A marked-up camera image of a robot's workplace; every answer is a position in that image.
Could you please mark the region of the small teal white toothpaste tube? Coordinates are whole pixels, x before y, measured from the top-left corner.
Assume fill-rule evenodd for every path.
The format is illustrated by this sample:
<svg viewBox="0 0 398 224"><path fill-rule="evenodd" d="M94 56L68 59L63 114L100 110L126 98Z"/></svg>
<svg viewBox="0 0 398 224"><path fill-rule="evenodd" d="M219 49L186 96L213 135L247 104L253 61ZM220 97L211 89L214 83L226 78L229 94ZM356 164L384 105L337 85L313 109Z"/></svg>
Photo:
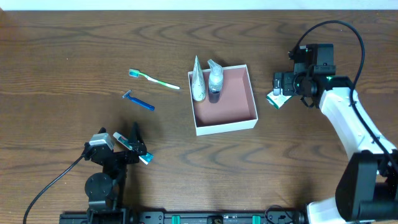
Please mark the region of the small teal white toothpaste tube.
<svg viewBox="0 0 398 224"><path fill-rule="evenodd" d="M125 138L123 135L121 135L118 132L115 132L113 134L113 137L119 142L121 143L124 147L128 148L130 151L133 151L133 147L129 145L128 143L128 139ZM148 163L151 162L151 160L154 158L154 156L147 152L145 155L143 156L139 156L139 159L145 164L148 165Z"/></svg>

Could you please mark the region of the green white soap box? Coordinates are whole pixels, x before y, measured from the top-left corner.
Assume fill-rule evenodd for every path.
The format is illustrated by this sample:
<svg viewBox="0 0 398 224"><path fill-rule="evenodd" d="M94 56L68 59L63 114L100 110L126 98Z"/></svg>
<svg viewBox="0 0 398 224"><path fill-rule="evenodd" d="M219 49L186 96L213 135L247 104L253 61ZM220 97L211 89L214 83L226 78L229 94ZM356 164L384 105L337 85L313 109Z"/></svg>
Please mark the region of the green white soap box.
<svg viewBox="0 0 398 224"><path fill-rule="evenodd" d="M266 99L268 102L275 107L277 110L280 109L289 99L291 96L284 96L284 95L277 95L275 96L273 92L270 92Z"/></svg>

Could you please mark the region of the clear bottle dark blue cap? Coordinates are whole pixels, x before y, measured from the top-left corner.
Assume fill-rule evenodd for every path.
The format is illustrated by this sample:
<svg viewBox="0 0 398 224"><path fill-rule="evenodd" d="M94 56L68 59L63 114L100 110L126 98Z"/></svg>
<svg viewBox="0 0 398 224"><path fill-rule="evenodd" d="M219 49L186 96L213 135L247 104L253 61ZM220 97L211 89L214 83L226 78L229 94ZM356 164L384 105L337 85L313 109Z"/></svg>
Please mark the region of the clear bottle dark blue cap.
<svg viewBox="0 0 398 224"><path fill-rule="evenodd" d="M208 60L210 74L208 77L209 102L217 103L220 100L223 87L223 67L218 65L212 59Z"/></svg>

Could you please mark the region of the white squeeze tube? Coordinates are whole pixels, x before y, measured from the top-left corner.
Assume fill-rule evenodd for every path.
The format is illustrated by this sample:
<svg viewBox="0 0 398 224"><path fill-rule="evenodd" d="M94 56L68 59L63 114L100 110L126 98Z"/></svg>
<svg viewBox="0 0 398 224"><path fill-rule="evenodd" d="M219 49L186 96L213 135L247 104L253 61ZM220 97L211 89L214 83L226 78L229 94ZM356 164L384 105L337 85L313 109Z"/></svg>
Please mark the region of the white squeeze tube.
<svg viewBox="0 0 398 224"><path fill-rule="evenodd" d="M206 98L205 79L197 55L195 56L195 63L193 67L191 92L192 99L195 101L203 101Z"/></svg>

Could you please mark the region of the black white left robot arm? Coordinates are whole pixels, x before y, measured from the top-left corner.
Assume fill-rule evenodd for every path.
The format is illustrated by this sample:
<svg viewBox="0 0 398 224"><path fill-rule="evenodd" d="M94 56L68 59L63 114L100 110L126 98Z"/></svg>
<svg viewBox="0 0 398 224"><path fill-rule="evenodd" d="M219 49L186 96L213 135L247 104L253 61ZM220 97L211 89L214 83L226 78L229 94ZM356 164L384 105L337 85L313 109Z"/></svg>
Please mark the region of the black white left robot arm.
<svg viewBox="0 0 398 224"><path fill-rule="evenodd" d="M129 137L123 137L122 141L127 149L115 152L113 138L105 128L101 128L99 133L85 143L83 158L103 168L101 172L89 177L85 184L89 210L92 212L119 210L123 207L127 166L138 163L139 157L147 153L137 123L133 123Z"/></svg>

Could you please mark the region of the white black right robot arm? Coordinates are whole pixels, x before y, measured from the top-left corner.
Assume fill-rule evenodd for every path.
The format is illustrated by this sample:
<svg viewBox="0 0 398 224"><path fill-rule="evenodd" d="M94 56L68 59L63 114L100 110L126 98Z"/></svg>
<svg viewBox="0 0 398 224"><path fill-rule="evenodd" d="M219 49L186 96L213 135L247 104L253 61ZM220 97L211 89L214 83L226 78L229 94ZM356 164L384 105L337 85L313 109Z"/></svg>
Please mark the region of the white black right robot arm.
<svg viewBox="0 0 398 224"><path fill-rule="evenodd" d="M277 72L271 100L312 97L348 156L332 198L307 205L308 223L364 223L397 219L397 148L372 122L348 77Z"/></svg>

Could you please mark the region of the blue disposable razor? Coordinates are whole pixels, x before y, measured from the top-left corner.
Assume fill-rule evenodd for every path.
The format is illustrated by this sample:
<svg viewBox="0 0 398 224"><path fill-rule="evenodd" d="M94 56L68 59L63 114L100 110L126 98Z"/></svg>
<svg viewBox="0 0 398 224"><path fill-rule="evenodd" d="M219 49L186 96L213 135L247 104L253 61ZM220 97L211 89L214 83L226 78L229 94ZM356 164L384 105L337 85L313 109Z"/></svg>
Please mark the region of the blue disposable razor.
<svg viewBox="0 0 398 224"><path fill-rule="evenodd" d="M148 104L148 103L146 103L146 102L144 102L142 100L139 100L139 99L137 99L135 97L132 97L131 93L132 93L132 90L128 90L127 92L125 92L125 94L123 94L122 98L127 98L131 102L133 102L133 103L135 103L135 104L137 104L137 105L139 105L139 106L141 106L141 107L143 107L143 108L145 108L147 110L150 110L150 111L154 111L155 110L154 106L152 106L152 105L150 105L150 104Z"/></svg>

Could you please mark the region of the white cardboard box pink interior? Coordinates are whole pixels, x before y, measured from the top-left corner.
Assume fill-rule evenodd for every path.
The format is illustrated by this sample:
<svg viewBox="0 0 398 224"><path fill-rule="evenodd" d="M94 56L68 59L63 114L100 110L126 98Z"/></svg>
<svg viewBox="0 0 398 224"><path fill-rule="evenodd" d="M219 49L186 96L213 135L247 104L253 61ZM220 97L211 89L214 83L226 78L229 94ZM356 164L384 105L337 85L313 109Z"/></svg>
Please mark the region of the white cardboard box pink interior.
<svg viewBox="0 0 398 224"><path fill-rule="evenodd" d="M224 83L217 103L191 100L198 136L252 129L258 121L247 65L223 69Z"/></svg>

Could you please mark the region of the green white toothbrush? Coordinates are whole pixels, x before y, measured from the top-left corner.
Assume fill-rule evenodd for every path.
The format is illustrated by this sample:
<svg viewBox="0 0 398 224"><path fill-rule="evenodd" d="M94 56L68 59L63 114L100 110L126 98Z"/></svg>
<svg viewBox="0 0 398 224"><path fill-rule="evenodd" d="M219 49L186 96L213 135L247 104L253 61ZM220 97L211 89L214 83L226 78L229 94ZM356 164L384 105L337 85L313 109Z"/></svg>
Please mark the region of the green white toothbrush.
<svg viewBox="0 0 398 224"><path fill-rule="evenodd" d="M129 76L130 77L134 77L134 78L139 78L140 76L142 76L142 77L146 78L150 82L154 82L154 83L166 86L167 88L171 88L171 89L174 89L174 90L179 90L180 89L179 86L172 85L172 84L157 80L155 78L150 77L149 75L147 75L145 73L142 73L140 70L136 70L136 69L133 69L133 68L129 69Z"/></svg>

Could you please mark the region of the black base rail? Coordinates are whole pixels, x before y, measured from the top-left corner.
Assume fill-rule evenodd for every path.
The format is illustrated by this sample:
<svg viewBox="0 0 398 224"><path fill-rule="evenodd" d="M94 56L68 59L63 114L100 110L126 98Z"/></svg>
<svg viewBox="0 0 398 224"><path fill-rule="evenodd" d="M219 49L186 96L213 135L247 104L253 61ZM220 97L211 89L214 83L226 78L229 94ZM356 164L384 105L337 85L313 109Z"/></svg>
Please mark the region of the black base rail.
<svg viewBox="0 0 398 224"><path fill-rule="evenodd" d="M251 213L205 213L205 212L134 212L120 210L113 212L65 212L59 217L59 224L304 224L305 215L296 210L268 209Z"/></svg>

